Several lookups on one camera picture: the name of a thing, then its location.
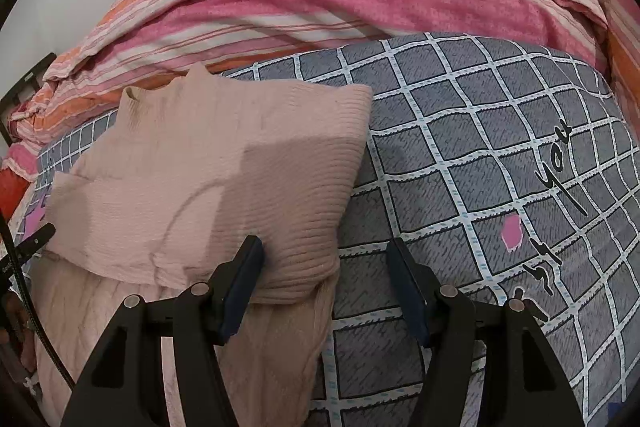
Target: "pink sweater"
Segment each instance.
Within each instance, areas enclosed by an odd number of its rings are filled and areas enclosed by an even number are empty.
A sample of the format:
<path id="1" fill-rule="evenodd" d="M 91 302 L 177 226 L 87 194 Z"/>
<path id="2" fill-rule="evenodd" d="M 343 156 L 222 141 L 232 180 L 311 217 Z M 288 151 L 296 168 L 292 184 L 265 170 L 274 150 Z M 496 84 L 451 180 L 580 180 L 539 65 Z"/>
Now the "pink sweater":
<path id="1" fill-rule="evenodd" d="M 159 90 L 128 87 L 115 126 L 56 174 L 47 249 L 61 259 L 33 272 L 38 313 L 71 374 L 126 295 L 176 295 L 253 233 L 266 264 L 241 330 L 219 350 L 221 370 L 241 426 L 301 425 L 370 103 L 366 86 L 243 82 L 201 65 Z M 170 417 L 182 425 L 163 347 Z M 42 347 L 38 372 L 60 417 L 68 390 Z"/>

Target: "red fabric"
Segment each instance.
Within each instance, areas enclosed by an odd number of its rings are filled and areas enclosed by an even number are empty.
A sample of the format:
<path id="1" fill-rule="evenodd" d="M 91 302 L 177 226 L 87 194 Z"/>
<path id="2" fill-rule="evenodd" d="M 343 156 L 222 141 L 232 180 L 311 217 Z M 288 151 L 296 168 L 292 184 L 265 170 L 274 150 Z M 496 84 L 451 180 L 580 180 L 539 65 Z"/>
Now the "red fabric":
<path id="1" fill-rule="evenodd" d="M 5 220 L 11 219 L 30 183 L 11 169 L 0 171 L 0 211 Z"/>

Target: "black cable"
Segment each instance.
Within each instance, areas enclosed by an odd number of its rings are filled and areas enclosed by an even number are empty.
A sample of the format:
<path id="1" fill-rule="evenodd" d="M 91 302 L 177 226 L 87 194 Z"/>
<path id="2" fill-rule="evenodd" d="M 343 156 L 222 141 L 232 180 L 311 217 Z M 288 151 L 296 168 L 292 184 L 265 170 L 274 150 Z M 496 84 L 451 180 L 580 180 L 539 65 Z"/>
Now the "black cable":
<path id="1" fill-rule="evenodd" d="M 56 353 L 56 350 L 51 345 L 49 337 L 47 333 L 45 333 L 44 328 L 38 318 L 38 314 L 33 306 L 33 301 L 31 300 L 31 295 L 29 294 L 29 290 L 27 289 L 27 282 L 24 280 L 24 275 L 22 274 L 22 267 L 20 266 L 20 260 L 18 259 L 18 253 L 15 250 L 14 238 L 11 235 L 11 230 L 9 230 L 9 226 L 4 220 L 4 216 L 2 212 L 0 212 L 0 236 L 2 236 L 2 240 L 4 241 L 4 247 L 6 248 L 6 253 L 9 256 L 9 260 L 11 261 L 11 268 L 14 270 L 15 281 L 18 283 L 18 290 L 20 290 L 20 297 L 22 297 L 22 302 L 27 309 L 27 313 L 29 314 L 29 320 L 33 324 L 33 328 L 40 339 L 40 342 L 44 346 L 45 351 L 53 361 L 53 364 L 56 366 L 62 378 L 65 379 L 66 384 L 69 386 L 71 390 L 73 390 L 76 383 L 74 379 L 71 378 L 71 375 L 66 370 L 65 364 L 60 360 L 60 357 Z"/>

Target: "pink striped sheet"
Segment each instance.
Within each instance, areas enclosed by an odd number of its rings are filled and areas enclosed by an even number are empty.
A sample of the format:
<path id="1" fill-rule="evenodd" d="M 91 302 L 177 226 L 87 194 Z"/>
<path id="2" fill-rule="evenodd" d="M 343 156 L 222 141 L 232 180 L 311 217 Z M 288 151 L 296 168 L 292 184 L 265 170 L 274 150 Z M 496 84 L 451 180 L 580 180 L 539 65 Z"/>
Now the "pink striped sheet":
<path id="1" fill-rule="evenodd" d="M 421 31 L 541 44 L 605 70 L 596 33 L 606 27 L 597 0 L 118 0 L 14 125 L 37 148 L 114 107 L 123 87 L 160 86 L 195 62 L 222 71 Z"/>

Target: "bed sheet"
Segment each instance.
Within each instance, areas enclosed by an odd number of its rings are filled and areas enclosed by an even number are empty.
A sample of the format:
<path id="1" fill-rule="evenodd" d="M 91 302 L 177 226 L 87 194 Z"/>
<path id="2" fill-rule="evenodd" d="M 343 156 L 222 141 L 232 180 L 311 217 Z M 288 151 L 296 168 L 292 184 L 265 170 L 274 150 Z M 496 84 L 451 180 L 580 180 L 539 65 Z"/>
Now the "bed sheet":
<path id="1" fill-rule="evenodd" d="M 409 336 L 386 276 L 383 250 L 396 235 L 471 298 L 523 299 L 586 423 L 606 424 L 640 377 L 640 150 L 600 73 L 540 46 L 425 33 L 225 75 L 374 90 L 307 427 L 408 422 L 430 352 Z M 30 210 L 116 117 L 109 111 L 42 151 Z M 465 426 L 481 398 L 477 347 Z"/>

